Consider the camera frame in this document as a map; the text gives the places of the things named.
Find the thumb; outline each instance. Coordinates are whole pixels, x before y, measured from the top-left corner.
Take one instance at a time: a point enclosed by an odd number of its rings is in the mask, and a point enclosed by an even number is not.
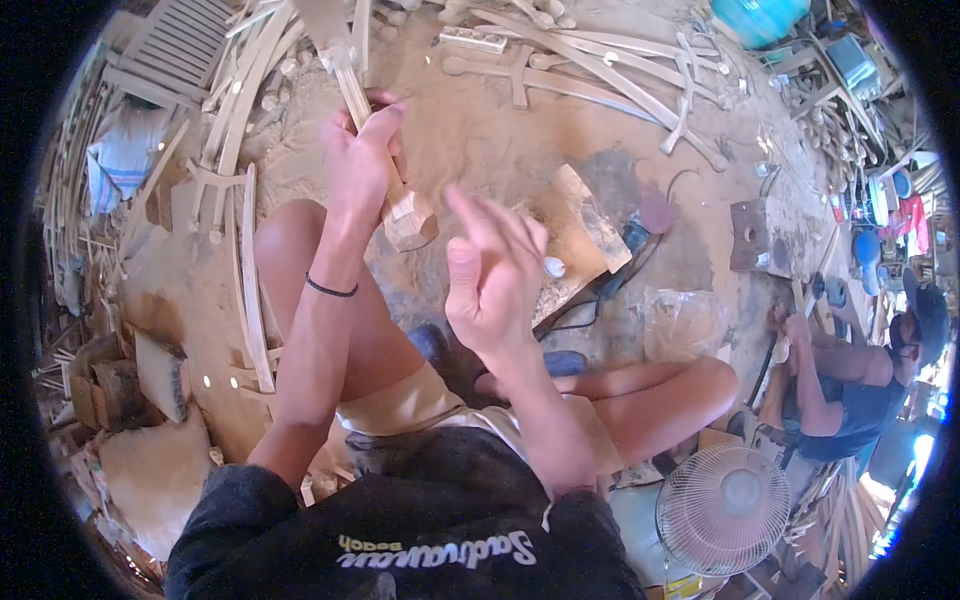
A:
[[[455,237],[446,244],[446,268],[450,271],[450,293],[446,315],[473,317],[480,310],[477,286],[480,283],[480,251],[468,240]]]
[[[400,129],[406,114],[407,105],[402,102],[378,110],[367,119],[357,138],[366,140],[373,146],[386,148],[390,138]]]

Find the electric fan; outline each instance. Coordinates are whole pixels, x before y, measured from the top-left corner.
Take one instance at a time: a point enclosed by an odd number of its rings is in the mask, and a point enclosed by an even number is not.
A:
[[[783,535],[790,488],[755,450],[720,444],[674,469],[657,497],[657,534],[690,571],[726,577],[759,564]]]

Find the knee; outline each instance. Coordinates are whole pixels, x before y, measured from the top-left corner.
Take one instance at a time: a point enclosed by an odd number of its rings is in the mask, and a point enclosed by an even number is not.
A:
[[[253,255],[257,263],[270,261],[279,254],[289,254],[301,246],[313,251],[324,232],[326,209],[303,198],[281,204],[257,228],[253,236]]]
[[[698,378],[708,382],[711,397],[715,398],[718,405],[722,404],[723,409],[727,410],[733,406],[736,399],[736,388],[738,380],[733,367],[712,356],[701,356],[694,364],[693,368],[698,372]]]

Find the black shirt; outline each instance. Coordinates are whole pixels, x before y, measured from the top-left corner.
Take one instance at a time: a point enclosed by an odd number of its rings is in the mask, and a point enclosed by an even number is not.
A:
[[[348,445],[362,476],[306,510],[264,468],[216,469],[171,552],[167,596],[643,597],[610,507],[572,492],[547,511],[536,475],[494,435]]]
[[[843,422],[840,431],[829,438],[800,433],[800,409],[797,406],[797,379],[793,378],[783,398],[783,425],[796,434],[797,448],[806,458],[815,461],[839,461],[853,456],[880,437],[895,420],[906,401],[906,388],[895,377],[884,387],[839,381],[817,375],[827,402],[841,402]]]

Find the black bracelet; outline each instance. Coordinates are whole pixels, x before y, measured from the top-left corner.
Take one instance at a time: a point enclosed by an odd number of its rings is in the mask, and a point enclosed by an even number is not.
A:
[[[356,285],[354,285],[354,286],[353,286],[353,289],[350,290],[349,292],[346,292],[346,293],[344,293],[344,292],[338,292],[338,291],[336,291],[336,290],[331,290],[331,289],[329,289],[329,288],[325,288],[325,287],[323,287],[322,285],[320,285],[319,283],[317,283],[316,281],[314,281],[313,279],[310,278],[310,272],[309,272],[309,271],[306,272],[306,282],[310,284],[310,287],[312,287],[313,289],[317,290],[318,292],[323,292],[324,294],[329,294],[330,296],[336,296],[337,298],[349,298],[350,296],[353,296],[354,294],[356,294],[356,293],[357,293],[357,290],[360,289],[360,284],[359,284],[359,283],[357,283]]]

